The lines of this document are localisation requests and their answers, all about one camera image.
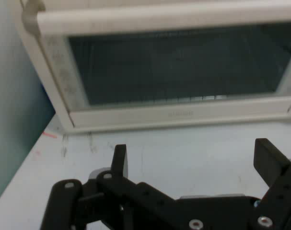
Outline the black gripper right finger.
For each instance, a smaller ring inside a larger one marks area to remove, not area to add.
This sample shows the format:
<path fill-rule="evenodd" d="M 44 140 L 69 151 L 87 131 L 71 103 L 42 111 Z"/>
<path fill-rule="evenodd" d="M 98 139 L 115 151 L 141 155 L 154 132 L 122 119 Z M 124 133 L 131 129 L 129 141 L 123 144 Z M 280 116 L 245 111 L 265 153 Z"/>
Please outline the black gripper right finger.
<path fill-rule="evenodd" d="M 291 161 L 268 139 L 257 138 L 254 168 L 269 187 L 254 210 L 254 229 L 291 230 Z"/>

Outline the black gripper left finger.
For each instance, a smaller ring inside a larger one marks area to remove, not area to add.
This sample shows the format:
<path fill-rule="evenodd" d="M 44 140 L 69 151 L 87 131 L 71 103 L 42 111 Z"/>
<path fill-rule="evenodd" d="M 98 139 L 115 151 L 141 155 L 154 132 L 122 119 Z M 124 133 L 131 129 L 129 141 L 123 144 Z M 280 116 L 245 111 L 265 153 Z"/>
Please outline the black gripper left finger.
<path fill-rule="evenodd" d="M 84 230 L 101 221 L 112 230 L 172 230 L 163 208 L 172 200 L 145 183 L 127 178 L 125 144 L 116 145 L 111 168 L 82 184 L 62 180 L 51 189 L 41 223 L 43 230 Z"/>

